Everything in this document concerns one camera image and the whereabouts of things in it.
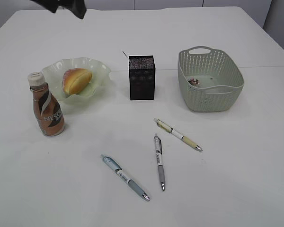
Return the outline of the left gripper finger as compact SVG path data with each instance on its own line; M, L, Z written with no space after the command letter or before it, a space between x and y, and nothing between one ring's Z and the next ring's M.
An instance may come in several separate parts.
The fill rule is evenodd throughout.
M61 6L71 11L79 19L83 19L87 12L85 0L61 0Z
M42 6L46 10L56 13L58 7L59 7L59 1L58 0L31 0L32 2L37 3L38 5Z

